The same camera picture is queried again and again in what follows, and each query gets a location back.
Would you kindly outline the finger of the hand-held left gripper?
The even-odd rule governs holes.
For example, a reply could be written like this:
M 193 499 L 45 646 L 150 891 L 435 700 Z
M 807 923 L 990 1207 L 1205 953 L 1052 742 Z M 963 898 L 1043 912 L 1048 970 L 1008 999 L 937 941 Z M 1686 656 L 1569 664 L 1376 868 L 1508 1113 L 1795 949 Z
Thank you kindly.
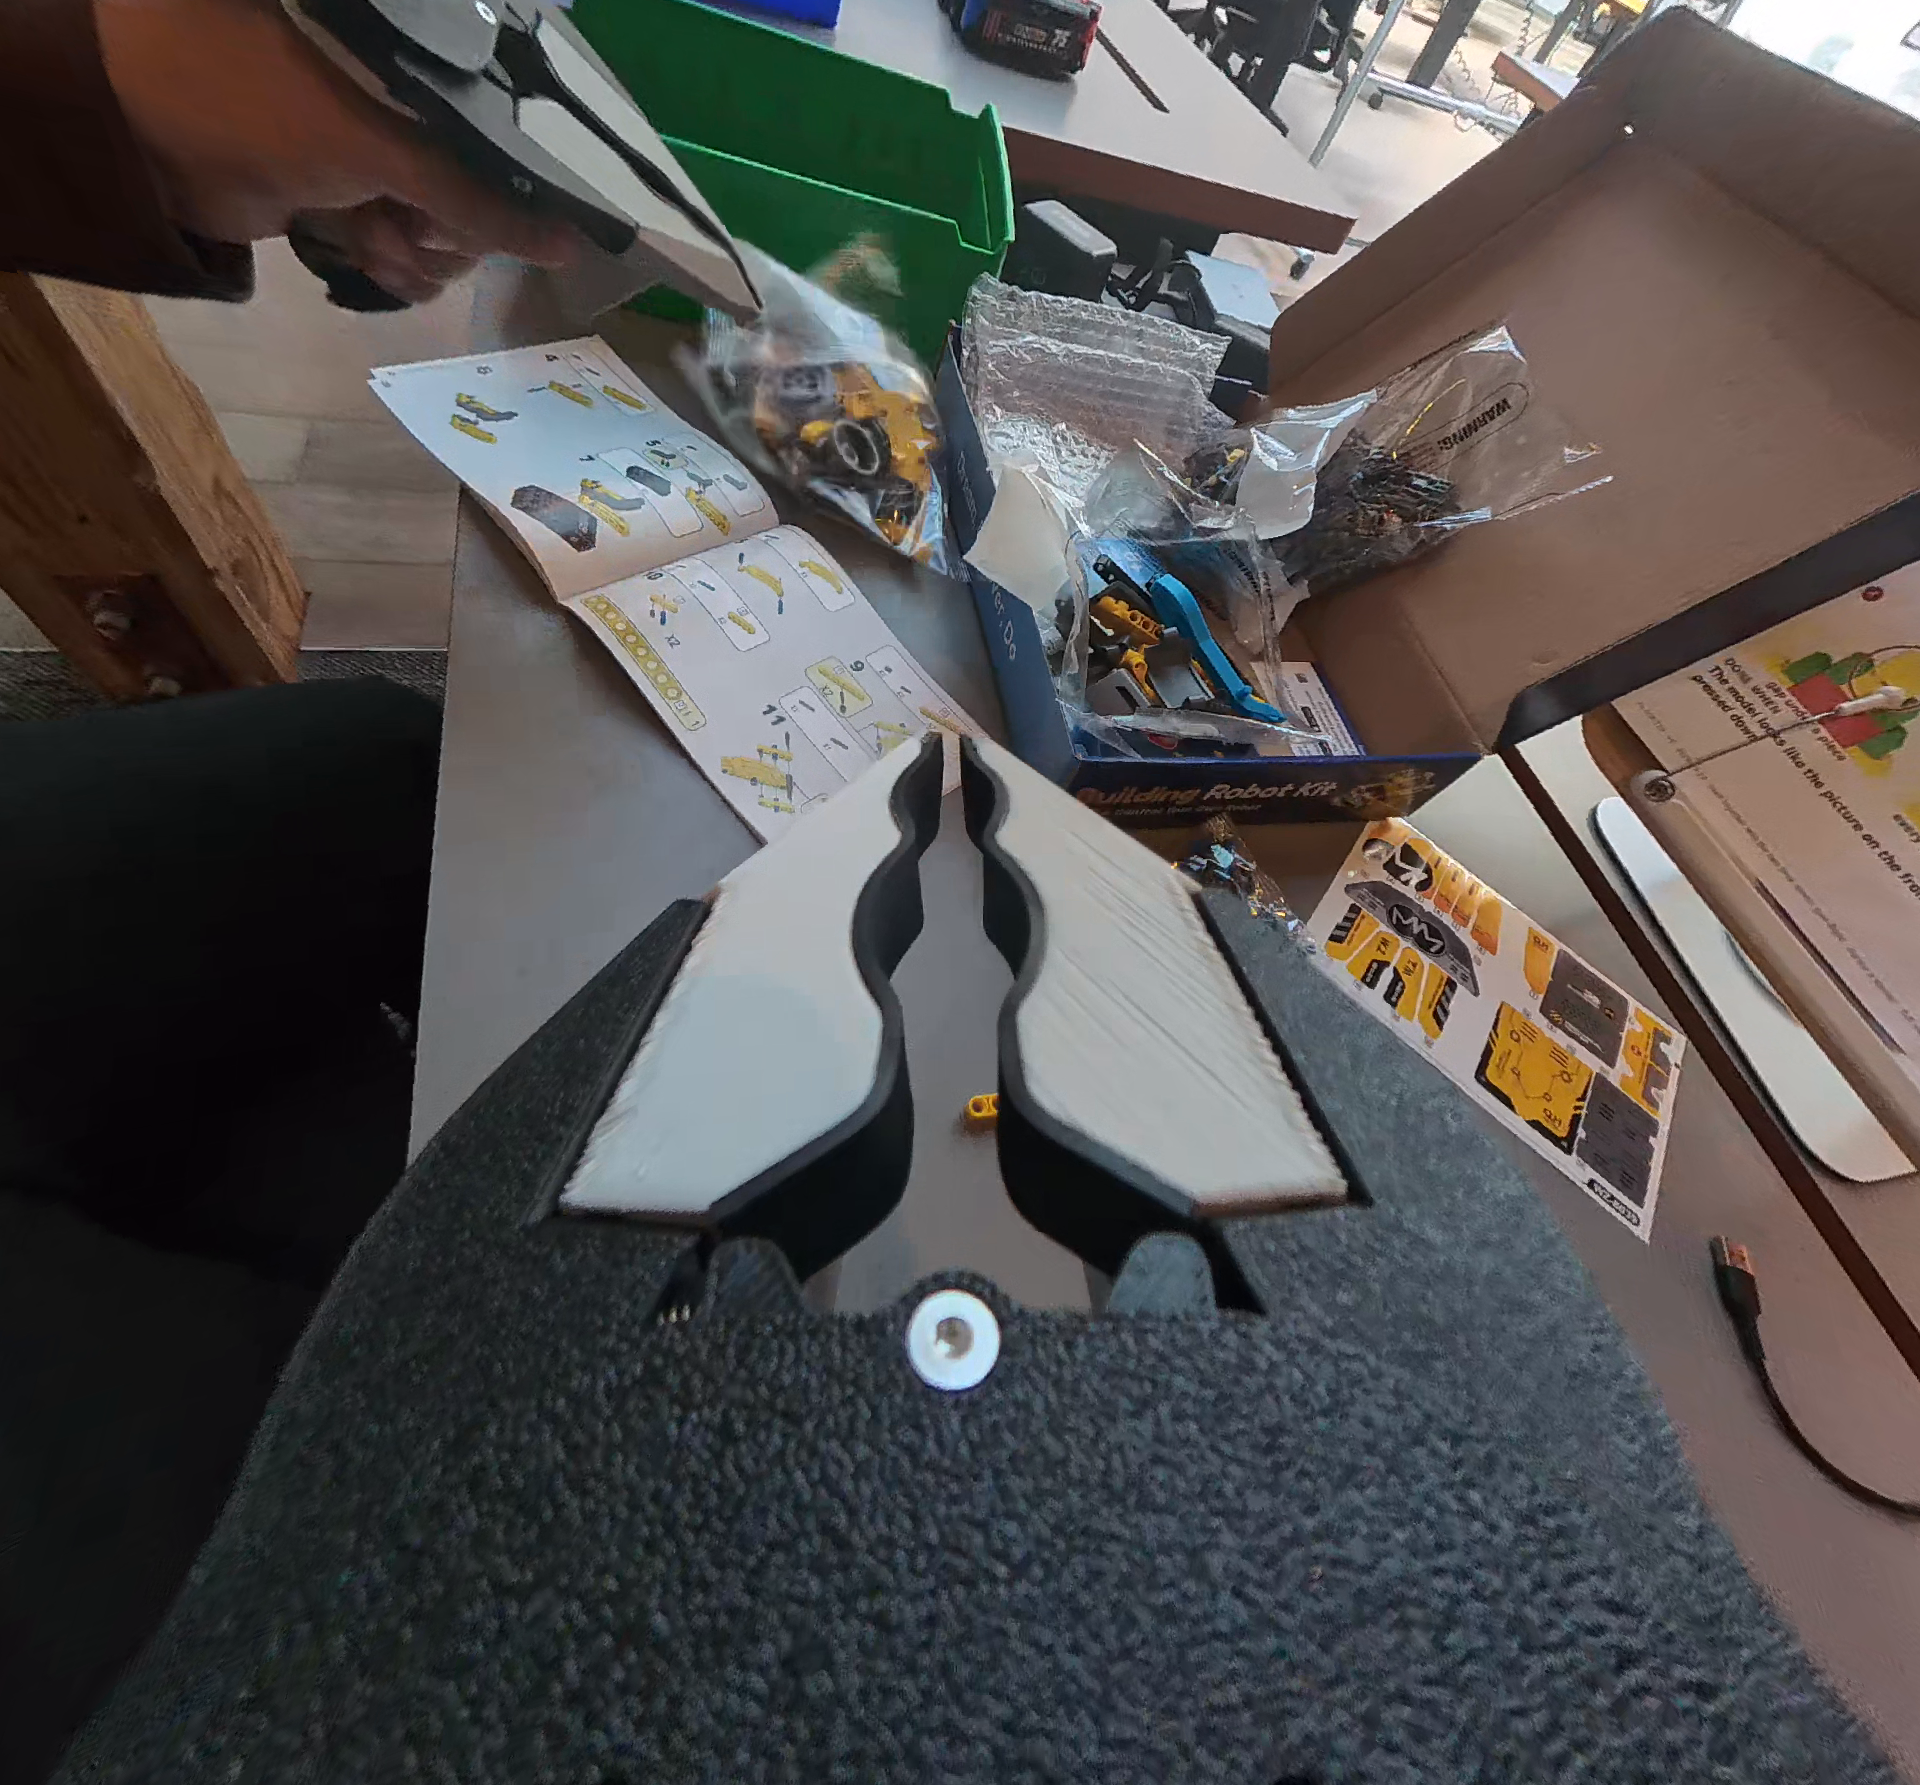
M 762 302 L 752 270 L 676 150 L 611 69 L 559 15 L 516 35 L 516 124 L 580 190 L 616 212 L 624 243 L 591 237 L 585 282 L 611 306 L 665 282 L 704 306 Z
M 543 212 L 581 237 L 580 260 L 562 270 L 566 306 L 598 316 L 665 287 L 694 306 L 756 316 L 756 280 L 682 158 L 617 88 L 592 99 L 606 113 L 551 94 L 512 103 Z

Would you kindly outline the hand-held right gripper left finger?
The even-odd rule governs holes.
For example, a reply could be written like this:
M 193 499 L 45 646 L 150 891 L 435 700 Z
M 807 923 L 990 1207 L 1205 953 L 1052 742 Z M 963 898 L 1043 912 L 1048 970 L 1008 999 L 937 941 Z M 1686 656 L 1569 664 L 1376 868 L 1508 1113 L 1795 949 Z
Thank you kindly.
M 892 749 L 687 909 L 566 1219 L 763 1238 L 815 1278 L 897 1209 L 914 1099 L 892 971 L 924 930 L 943 777 L 937 733 Z

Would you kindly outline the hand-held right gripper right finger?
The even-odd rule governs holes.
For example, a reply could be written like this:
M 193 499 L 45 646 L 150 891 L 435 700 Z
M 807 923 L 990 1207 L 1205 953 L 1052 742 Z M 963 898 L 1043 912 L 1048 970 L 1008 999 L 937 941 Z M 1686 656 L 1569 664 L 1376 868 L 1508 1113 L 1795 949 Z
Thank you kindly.
M 999 1015 L 999 1165 L 1021 1215 L 1118 1278 L 1150 1237 L 1242 1278 L 1227 1227 L 1354 1198 L 1354 1175 L 1175 862 L 1025 765 L 963 742 Z

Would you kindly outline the clear bag of yellow bricks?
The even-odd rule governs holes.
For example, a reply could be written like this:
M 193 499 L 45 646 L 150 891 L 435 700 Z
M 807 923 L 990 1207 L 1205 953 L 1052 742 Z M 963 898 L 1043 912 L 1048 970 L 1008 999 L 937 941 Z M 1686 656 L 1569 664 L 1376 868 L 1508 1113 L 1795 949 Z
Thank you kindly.
M 934 382 L 892 327 L 901 271 L 877 233 L 810 270 L 738 238 L 762 309 L 709 311 L 679 365 L 719 437 L 795 499 L 829 507 L 937 574 L 960 573 L 949 529 Z

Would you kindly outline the person's left forearm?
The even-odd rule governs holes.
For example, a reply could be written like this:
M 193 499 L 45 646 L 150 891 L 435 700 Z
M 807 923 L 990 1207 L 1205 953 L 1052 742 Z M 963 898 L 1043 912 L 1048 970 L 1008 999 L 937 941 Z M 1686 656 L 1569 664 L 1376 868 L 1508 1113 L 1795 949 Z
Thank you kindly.
M 94 0 L 3 0 L 3 270 L 246 302 L 248 245 L 183 233 L 114 97 Z

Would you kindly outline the neighbouring grey desk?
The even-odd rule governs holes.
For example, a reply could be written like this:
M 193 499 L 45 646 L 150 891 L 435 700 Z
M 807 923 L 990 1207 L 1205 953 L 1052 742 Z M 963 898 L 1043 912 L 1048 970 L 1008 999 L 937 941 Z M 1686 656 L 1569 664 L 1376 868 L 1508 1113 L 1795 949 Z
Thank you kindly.
M 843 0 L 832 44 L 949 91 L 957 110 L 992 103 L 1021 186 L 1339 251 L 1355 215 L 1274 119 L 1151 0 L 1098 1 L 1076 79 L 970 52 L 934 0 Z

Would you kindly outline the person's left hand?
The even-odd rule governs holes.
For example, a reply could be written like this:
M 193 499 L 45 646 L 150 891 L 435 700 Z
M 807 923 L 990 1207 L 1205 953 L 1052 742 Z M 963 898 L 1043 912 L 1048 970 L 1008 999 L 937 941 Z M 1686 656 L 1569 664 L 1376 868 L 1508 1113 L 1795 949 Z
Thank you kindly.
M 125 119 L 196 237 L 253 243 L 317 220 L 405 306 L 490 255 L 569 266 L 581 251 L 354 81 L 281 0 L 94 0 L 94 15 Z

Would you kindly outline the green plastic bin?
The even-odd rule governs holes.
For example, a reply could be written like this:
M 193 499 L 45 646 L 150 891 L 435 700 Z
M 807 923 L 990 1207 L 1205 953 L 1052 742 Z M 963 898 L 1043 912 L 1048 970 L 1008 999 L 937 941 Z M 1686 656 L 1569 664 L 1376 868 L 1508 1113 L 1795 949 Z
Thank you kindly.
M 888 325 L 943 357 L 1014 237 L 996 106 L 968 114 L 934 81 L 697 0 L 569 10 L 735 238 L 795 270 L 886 238 L 901 280 Z

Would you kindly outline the white instruction booklet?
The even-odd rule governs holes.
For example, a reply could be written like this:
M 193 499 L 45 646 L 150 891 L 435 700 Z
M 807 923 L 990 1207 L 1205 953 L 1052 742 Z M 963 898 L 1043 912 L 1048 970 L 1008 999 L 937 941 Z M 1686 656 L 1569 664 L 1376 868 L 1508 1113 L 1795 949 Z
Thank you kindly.
M 843 557 L 598 335 L 379 365 L 372 394 L 512 536 L 762 840 L 926 733 L 978 720 Z

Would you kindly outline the yellow black sticker sheet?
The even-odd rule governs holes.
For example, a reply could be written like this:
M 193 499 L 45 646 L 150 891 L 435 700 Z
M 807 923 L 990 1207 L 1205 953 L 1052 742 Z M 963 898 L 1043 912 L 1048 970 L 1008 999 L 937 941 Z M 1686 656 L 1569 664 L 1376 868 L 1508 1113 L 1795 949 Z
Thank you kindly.
M 1650 1242 L 1675 1023 L 1402 818 L 1365 826 L 1306 934 L 1336 990 Z

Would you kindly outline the blue cardboard kit box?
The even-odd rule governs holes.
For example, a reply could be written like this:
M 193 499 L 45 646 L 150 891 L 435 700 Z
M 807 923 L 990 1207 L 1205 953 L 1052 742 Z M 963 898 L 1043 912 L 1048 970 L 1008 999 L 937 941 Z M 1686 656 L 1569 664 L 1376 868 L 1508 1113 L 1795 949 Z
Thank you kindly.
M 1012 749 L 1131 828 L 1390 818 L 1919 558 L 1919 119 L 1667 10 L 1286 309 L 1271 394 L 1500 322 L 1613 481 L 1304 607 L 1372 753 L 1077 749 L 1036 614 L 978 581 Z

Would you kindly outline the black plastic device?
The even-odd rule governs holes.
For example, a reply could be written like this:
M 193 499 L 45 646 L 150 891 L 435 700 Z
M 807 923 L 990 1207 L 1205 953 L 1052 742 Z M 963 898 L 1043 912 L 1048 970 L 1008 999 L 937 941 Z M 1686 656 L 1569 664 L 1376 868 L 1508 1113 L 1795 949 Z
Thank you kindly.
M 1025 291 L 1102 302 L 1116 270 L 1116 238 L 1058 197 L 1016 207 L 1000 277 Z

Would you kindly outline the clear bag of blue parts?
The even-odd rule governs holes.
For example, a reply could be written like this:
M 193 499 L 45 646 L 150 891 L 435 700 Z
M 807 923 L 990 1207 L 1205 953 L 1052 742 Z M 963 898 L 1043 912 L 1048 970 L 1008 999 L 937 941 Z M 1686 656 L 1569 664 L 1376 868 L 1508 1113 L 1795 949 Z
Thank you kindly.
M 1122 758 L 1325 758 L 1278 689 L 1262 550 L 1233 533 L 1081 536 L 1055 601 L 1055 694 L 1076 734 Z

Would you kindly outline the clear bubble wrap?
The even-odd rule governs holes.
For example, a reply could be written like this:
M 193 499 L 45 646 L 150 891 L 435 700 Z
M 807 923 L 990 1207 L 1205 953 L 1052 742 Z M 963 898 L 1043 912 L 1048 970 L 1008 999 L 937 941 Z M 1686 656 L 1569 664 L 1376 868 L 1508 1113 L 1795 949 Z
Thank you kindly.
M 1092 533 L 1116 459 L 1175 468 L 1235 437 L 1213 402 L 1223 357 L 1223 338 L 1165 316 L 978 277 L 957 364 L 992 473 L 1034 478 L 1066 533 Z

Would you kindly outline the wooden stand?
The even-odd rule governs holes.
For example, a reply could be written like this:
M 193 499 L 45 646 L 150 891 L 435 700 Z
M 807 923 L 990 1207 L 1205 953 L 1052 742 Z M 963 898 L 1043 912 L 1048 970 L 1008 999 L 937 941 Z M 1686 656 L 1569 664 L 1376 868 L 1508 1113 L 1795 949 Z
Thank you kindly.
M 3 594 L 118 701 L 299 679 L 295 558 L 129 291 L 3 274 Z

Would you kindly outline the clear bag of dark parts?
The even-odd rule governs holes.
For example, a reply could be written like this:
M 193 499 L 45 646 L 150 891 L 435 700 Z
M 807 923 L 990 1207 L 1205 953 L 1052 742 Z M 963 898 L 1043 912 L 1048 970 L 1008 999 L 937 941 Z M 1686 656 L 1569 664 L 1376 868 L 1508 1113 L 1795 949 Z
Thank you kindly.
M 1487 325 L 1355 397 L 1282 405 L 1186 457 L 1136 448 L 1102 478 L 1095 521 L 1168 557 L 1218 558 L 1233 585 L 1293 606 L 1609 481 L 1509 325 Z

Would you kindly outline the instruction display on silver stand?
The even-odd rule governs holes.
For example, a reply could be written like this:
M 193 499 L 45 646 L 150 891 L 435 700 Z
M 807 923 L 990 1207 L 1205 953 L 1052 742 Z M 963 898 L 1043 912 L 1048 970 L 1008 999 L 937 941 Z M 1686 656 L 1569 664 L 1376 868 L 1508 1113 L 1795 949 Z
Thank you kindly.
M 1781 565 L 1640 632 L 1563 664 L 1508 669 L 1501 752 L 1578 718 L 1595 765 L 1700 898 L 1719 946 L 1738 953 L 1781 1019 L 1745 1029 L 1709 981 L 1712 944 L 1625 937 L 1700 1041 L 1719 1087 L 1804 1202 L 1862 1303 L 1919 1368 L 1919 1285 L 1888 1281 L 1839 1209 L 1869 1187 L 1858 1156 L 1819 1156 L 1784 1084 L 1799 1073 L 1813 1117 L 1836 1117 L 1919 1194 L 1919 742 L 1873 771 L 1865 742 L 1919 727 L 1919 664 L 1881 614 L 1843 596 L 1919 558 L 1919 495 L 1884 504 Z

